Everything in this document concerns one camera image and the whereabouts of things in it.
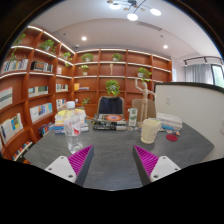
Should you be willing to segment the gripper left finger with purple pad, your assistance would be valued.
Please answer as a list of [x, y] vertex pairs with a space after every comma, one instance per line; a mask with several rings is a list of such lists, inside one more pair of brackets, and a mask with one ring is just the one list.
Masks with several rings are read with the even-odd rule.
[[46, 171], [83, 186], [93, 155], [94, 146], [87, 146], [68, 157], [59, 156], [46, 168]]

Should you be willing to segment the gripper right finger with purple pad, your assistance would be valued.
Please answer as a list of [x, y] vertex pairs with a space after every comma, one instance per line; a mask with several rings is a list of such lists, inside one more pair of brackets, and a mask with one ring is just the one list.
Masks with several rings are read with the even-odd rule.
[[167, 156], [158, 157], [137, 145], [133, 146], [133, 157], [143, 186], [180, 170]]

